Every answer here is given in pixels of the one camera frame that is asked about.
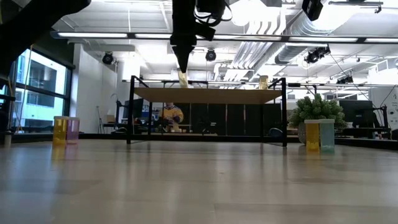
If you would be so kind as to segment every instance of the potted plant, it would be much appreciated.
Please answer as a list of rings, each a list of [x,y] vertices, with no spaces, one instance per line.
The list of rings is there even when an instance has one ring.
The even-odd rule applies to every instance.
[[[315,95],[311,100],[308,96],[297,101],[297,108],[289,117],[289,126],[298,128],[298,138],[305,144],[305,124],[306,119],[334,119],[335,128],[343,129],[346,127],[344,121],[343,108],[337,104],[337,101],[322,100],[321,95]]]

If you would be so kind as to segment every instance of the wooden floor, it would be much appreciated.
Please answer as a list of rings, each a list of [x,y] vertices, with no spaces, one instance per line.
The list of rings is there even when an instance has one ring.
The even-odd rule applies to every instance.
[[[398,154],[81,140],[0,149],[0,223],[397,223]]]

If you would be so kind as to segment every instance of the yellow jacket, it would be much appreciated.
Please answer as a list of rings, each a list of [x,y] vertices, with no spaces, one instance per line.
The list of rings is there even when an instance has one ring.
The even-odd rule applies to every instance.
[[[175,121],[177,123],[181,123],[184,119],[184,114],[182,113],[181,109],[175,105],[172,107],[164,106],[160,115],[164,119]]]

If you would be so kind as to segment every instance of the green plant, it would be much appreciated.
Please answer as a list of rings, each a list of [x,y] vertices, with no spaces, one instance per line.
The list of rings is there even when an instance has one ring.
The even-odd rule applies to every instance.
[[[289,125],[297,128],[306,119],[334,119],[335,127],[343,129],[346,127],[346,122],[342,111],[343,108],[337,105],[337,101],[322,100],[320,94],[316,94],[314,100],[306,96],[298,100],[297,108],[289,117]]]

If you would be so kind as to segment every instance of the plant pot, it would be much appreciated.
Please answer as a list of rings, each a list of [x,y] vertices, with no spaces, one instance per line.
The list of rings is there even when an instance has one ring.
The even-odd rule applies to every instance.
[[[305,134],[305,124],[304,122],[301,122],[298,126],[298,140],[300,140],[301,143],[306,144],[307,143],[307,136]]]

